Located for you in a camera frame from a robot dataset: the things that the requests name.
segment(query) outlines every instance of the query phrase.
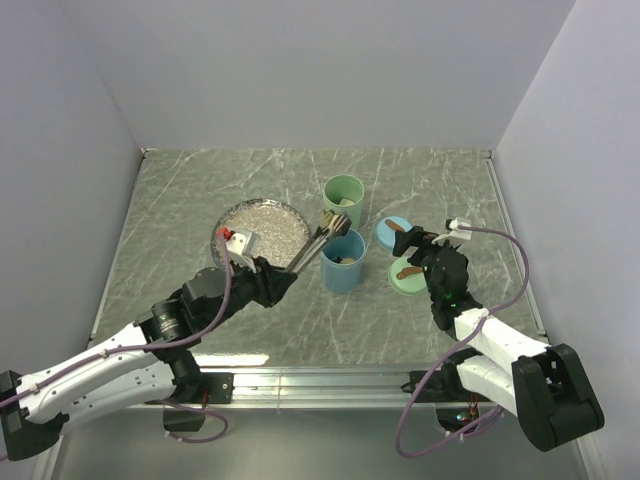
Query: gray marble tabletop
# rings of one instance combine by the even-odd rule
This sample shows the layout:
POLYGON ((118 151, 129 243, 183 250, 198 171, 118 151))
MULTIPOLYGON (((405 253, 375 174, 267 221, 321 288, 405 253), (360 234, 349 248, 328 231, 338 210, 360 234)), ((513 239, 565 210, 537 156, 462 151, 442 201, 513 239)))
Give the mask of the gray marble tabletop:
MULTIPOLYGON (((272 309, 251 304, 193 351, 201 363, 325 366, 433 362, 452 345, 431 316, 428 294, 405 297, 387 281, 394 258, 377 245, 376 224, 398 215, 442 231, 447 218, 505 229, 486 160, 479 150, 251 149, 152 150, 142 165, 95 333, 101 341, 213 265, 217 219, 251 198, 285 201, 315 228, 322 187, 348 173, 366 188, 360 233, 367 242, 361 283, 347 295, 325 290, 319 259, 272 309)), ((487 306, 520 286, 506 240, 474 234, 465 245, 470 290, 487 306)), ((500 318, 536 334, 522 299, 500 318)))

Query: green lid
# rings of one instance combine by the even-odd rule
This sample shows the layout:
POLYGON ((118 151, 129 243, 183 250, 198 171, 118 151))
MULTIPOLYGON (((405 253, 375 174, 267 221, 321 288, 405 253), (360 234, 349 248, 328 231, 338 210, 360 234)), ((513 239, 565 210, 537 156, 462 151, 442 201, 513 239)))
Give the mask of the green lid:
POLYGON ((411 267, 411 264, 408 260, 409 257, 400 257, 395 262, 393 262, 391 267, 389 267, 389 283, 396 292, 401 293, 402 295, 413 297, 415 295, 424 293, 424 291, 427 289, 427 282, 424 279, 424 274, 422 273, 409 275, 402 280, 400 280, 396 276, 404 268, 411 267))

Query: teal cup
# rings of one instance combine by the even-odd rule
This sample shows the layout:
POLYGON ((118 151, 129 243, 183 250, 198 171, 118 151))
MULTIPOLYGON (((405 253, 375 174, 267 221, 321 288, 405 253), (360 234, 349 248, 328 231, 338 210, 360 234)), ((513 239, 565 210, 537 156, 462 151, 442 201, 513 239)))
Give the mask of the teal cup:
POLYGON ((364 202, 364 185, 360 179, 353 175, 337 175, 329 179, 322 193, 325 209, 346 213, 351 219, 351 228, 358 229, 364 202))
POLYGON ((322 284, 334 293, 349 293, 356 288, 366 251, 362 235, 353 229, 332 239, 322 250, 322 284))

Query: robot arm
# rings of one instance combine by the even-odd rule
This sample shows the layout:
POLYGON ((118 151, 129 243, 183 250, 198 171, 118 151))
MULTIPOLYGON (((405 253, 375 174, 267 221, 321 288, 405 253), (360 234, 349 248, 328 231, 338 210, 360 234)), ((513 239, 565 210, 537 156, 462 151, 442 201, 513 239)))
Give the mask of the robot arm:
MULTIPOLYGON (((214 328, 252 301, 265 308, 277 304, 322 247, 344 235, 350 224, 344 215, 326 213, 324 224, 286 268, 253 257, 256 234, 224 229, 234 274, 214 328)), ((225 273, 205 268, 99 345, 36 373, 0 374, 0 421, 8 458, 41 453, 80 424, 131 405, 163 399, 199 402, 202 375, 189 348, 200 342, 196 334, 211 330, 225 284, 225 273)))
MULTIPOLYGON (((575 350, 521 334, 469 293, 468 260, 458 252, 471 239, 465 227, 470 223, 458 218, 447 221, 444 235, 421 227, 396 232, 395 256, 417 247, 409 263, 423 270, 440 330, 464 340, 486 318, 468 342, 472 348, 454 353, 418 401, 429 401, 443 389, 458 398, 480 394, 517 416, 527 438, 542 451, 602 428, 604 415, 575 350)), ((410 382, 413 387, 416 380, 414 376, 410 382)))

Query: white wall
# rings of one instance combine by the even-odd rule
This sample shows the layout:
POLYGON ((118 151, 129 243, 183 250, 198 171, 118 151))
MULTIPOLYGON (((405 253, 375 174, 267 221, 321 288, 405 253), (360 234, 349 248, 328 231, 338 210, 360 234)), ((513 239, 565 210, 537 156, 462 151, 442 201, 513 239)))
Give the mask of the white wall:
POLYGON ((140 150, 57 2, 0 3, 0 67, 0 370, 28 373, 86 346, 140 150))
POLYGON ((139 145, 493 148, 574 0, 61 0, 139 145))
POLYGON ((640 3, 578 0, 497 149, 552 340, 605 414, 611 479, 638 478, 640 3))

